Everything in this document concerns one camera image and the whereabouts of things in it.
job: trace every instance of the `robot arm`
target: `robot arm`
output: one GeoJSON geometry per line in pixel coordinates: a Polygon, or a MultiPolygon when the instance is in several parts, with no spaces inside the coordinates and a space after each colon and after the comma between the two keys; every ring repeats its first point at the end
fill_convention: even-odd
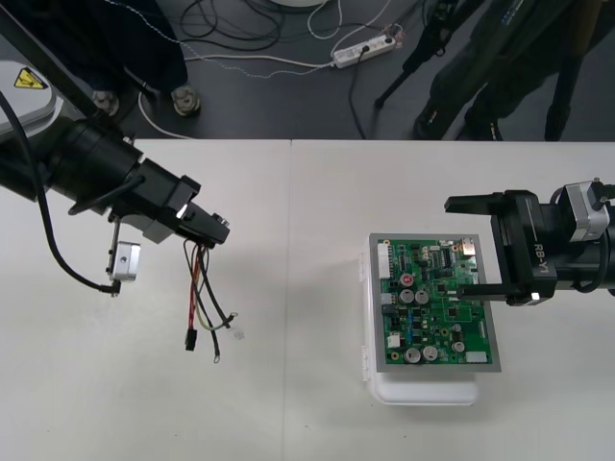
{"type": "Polygon", "coordinates": [[[538,304],[555,290],[615,289],[615,187],[568,184],[548,204],[526,190],[450,197],[447,212],[491,215],[502,283],[461,285],[461,299],[538,304]]]}
{"type": "Polygon", "coordinates": [[[227,221],[192,202],[199,183],[142,159],[119,131],[91,119],[75,120],[54,88],[32,69],[5,61],[0,68],[0,185],[38,201],[52,254],[71,277],[112,295],[119,293],[122,281],[135,279],[139,246],[118,240],[121,224],[141,230],[155,243],[172,234],[203,248],[225,242],[227,221]],[[111,210],[108,220],[116,229],[107,272],[112,285],[90,282],[63,261],[51,228],[48,189],[75,202],[71,215],[111,210]]]}

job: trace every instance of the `white cable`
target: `white cable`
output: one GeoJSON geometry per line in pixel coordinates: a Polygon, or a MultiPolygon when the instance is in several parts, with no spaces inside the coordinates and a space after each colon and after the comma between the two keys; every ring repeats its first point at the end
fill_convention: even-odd
{"type": "Polygon", "coordinates": [[[147,115],[147,113],[145,113],[145,109],[143,108],[143,93],[138,93],[137,100],[138,100],[138,108],[141,110],[141,115],[143,115],[143,118],[145,119],[145,121],[149,123],[154,130],[156,130],[159,133],[166,134],[167,136],[175,137],[177,139],[195,139],[194,137],[189,137],[189,136],[184,136],[182,134],[168,132],[167,130],[164,130],[158,125],[156,125],[156,123],[154,123],[154,121],[147,115]]]}
{"type": "Polygon", "coordinates": [[[335,29],[335,31],[328,36],[319,36],[314,31],[311,30],[311,19],[314,17],[315,14],[320,12],[325,7],[325,5],[327,5],[328,2],[329,0],[324,0],[323,3],[320,4],[320,7],[318,7],[316,10],[311,12],[311,14],[309,15],[309,18],[307,19],[307,29],[311,33],[311,36],[313,36],[314,38],[318,38],[319,40],[328,40],[336,36],[339,30],[341,29],[342,23],[344,21],[344,16],[342,14],[342,0],[337,0],[337,10],[339,11],[339,23],[337,24],[337,29],[335,29]]]}
{"type": "Polygon", "coordinates": [[[335,53],[335,50],[337,49],[337,47],[343,42],[345,41],[348,37],[353,36],[354,34],[356,34],[359,31],[362,31],[363,29],[365,29],[368,26],[371,26],[372,24],[374,24],[384,13],[384,11],[388,8],[388,6],[391,4],[391,0],[386,0],[386,3],[384,4],[384,6],[382,7],[381,12],[379,12],[376,17],[374,17],[374,19],[372,19],[371,21],[369,21],[366,24],[363,24],[362,26],[360,26],[357,29],[354,29],[353,31],[351,31],[350,33],[346,34],[345,36],[343,36],[334,46],[333,49],[331,50],[331,56],[333,57],[333,53],[335,53]]]}
{"type": "Polygon", "coordinates": [[[312,69],[320,69],[327,66],[333,66],[333,62],[328,64],[310,64],[309,62],[299,62],[299,61],[291,61],[285,60],[284,58],[278,58],[277,56],[264,56],[264,55],[206,55],[206,56],[198,56],[192,58],[186,58],[185,61],[200,61],[200,60],[209,60],[209,59],[217,59],[217,60],[270,60],[277,62],[284,62],[286,64],[299,65],[302,67],[309,67],[312,69]]]}
{"type": "Polygon", "coordinates": [[[152,29],[154,32],[156,32],[159,36],[161,36],[162,38],[165,38],[166,40],[172,42],[172,43],[177,43],[180,46],[183,46],[185,48],[187,48],[196,59],[200,60],[200,61],[204,61],[204,62],[213,62],[217,65],[219,65],[220,67],[222,67],[225,70],[237,70],[239,72],[241,72],[243,75],[245,75],[246,77],[251,77],[253,79],[270,79],[272,78],[274,75],[278,75],[278,74],[290,74],[290,75],[308,75],[311,74],[312,72],[316,72],[317,70],[320,69],[324,69],[326,67],[330,67],[332,64],[328,63],[328,64],[323,64],[323,65],[319,65],[317,67],[314,67],[312,69],[310,69],[307,72],[295,72],[294,70],[276,70],[275,72],[271,72],[270,74],[267,75],[256,75],[256,74],[251,74],[249,72],[246,72],[245,70],[243,70],[241,67],[229,67],[224,65],[221,62],[218,61],[214,61],[214,60],[210,60],[207,58],[202,57],[201,55],[199,55],[196,51],[194,51],[194,49],[188,45],[187,43],[184,43],[182,41],[176,40],[174,38],[171,38],[169,36],[166,36],[165,34],[163,34],[161,31],[159,31],[156,27],[154,27],[146,18],[143,14],[141,14],[140,11],[135,10],[133,7],[129,6],[129,5],[124,5],[123,3],[118,3],[115,2],[113,0],[104,0],[105,2],[109,3],[110,5],[114,5],[116,7],[123,7],[131,12],[133,12],[134,14],[137,14],[138,16],[140,16],[140,18],[143,20],[143,22],[145,22],[145,24],[152,29]]]}

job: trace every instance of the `red wire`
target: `red wire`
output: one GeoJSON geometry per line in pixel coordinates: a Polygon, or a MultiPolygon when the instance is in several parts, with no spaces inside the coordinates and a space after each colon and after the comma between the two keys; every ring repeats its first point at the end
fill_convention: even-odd
{"type": "Polygon", "coordinates": [[[192,279],[190,280],[190,310],[188,312],[188,328],[194,329],[194,313],[195,313],[195,299],[194,299],[194,287],[199,284],[199,256],[196,256],[196,261],[192,261],[192,279]]]}

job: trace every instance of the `white table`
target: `white table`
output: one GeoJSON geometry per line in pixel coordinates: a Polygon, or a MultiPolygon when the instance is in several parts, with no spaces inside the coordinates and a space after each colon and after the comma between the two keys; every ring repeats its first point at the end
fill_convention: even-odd
{"type": "MultiPolygon", "coordinates": [[[[144,141],[203,185],[197,202],[232,223],[214,289],[244,341],[183,351],[181,241],[146,243],[139,281],[110,300],[55,266],[37,207],[0,209],[0,458],[24,460],[612,459],[615,300],[557,293],[494,303],[503,372],[469,408],[378,404],[360,381],[357,255],[375,231],[479,233],[498,281],[489,219],[447,215],[449,195],[615,181],[607,144],[144,141]]],[[[111,227],[68,218],[66,258],[102,279],[111,227]]],[[[127,231],[126,238],[138,232],[127,231]]]]}

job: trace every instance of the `white power strip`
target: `white power strip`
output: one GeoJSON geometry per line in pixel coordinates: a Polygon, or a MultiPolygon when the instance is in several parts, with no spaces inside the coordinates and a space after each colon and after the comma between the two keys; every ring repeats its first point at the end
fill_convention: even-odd
{"type": "Polygon", "coordinates": [[[381,55],[382,53],[386,53],[387,51],[395,48],[395,38],[381,35],[376,38],[372,38],[371,40],[358,43],[350,48],[337,50],[333,53],[333,62],[335,63],[335,66],[342,69],[357,63],[358,57],[361,56],[361,51],[366,46],[369,50],[363,54],[361,62],[367,61],[370,58],[374,58],[377,55],[381,55]]]}

